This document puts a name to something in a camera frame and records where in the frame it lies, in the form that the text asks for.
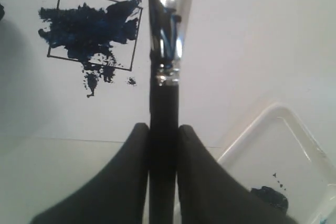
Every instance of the paint splatter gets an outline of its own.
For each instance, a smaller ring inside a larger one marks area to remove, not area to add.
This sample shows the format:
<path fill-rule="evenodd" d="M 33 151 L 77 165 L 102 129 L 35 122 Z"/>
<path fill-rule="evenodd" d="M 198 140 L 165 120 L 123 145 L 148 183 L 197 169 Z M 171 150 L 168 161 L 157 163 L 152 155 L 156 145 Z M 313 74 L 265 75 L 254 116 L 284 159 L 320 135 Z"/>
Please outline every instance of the paint splatter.
<path fill-rule="evenodd" d="M 0 20 L 5 16 L 5 7 L 0 4 Z"/>
<path fill-rule="evenodd" d="M 114 3 L 106 9 L 94 9 L 86 3 L 77 9 L 59 10 L 41 8 L 39 16 L 49 22 L 49 31 L 40 29 L 38 34 L 51 48 L 63 46 L 68 50 L 68 58 L 76 59 L 83 66 L 85 87 L 94 96 L 100 79 L 112 83 L 114 65 L 117 63 L 112 42 L 127 44 L 136 40 L 139 19 L 132 18 L 141 0 Z M 99 57 L 101 65 L 91 63 Z"/>
<path fill-rule="evenodd" d="M 128 85 L 131 85 L 131 86 L 136 86 L 135 78 L 134 78 L 134 77 L 130 77 L 130 78 L 128 78 L 128 80 L 127 80 L 127 84 L 128 84 Z"/>
<path fill-rule="evenodd" d="M 252 188 L 251 193 L 268 205 L 279 209 L 285 214 L 287 213 L 288 199 L 283 194 L 267 186 L 263 186 L 261 189 Z"/>

